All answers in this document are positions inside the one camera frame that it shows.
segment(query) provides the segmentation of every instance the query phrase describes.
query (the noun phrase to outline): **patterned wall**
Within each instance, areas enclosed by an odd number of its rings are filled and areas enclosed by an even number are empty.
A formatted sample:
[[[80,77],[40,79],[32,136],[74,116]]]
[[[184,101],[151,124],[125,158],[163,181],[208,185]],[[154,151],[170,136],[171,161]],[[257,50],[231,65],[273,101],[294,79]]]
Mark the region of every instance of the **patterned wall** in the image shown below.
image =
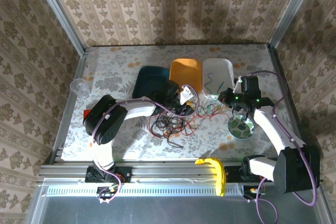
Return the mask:
[[[23,223],[78,55],[46,0],[0,4],[0,223]]]
[[[304,0],[277,50],[336,212],[336,0]]]
[[[268,42],[289,0],[60,0],[83,44]]]

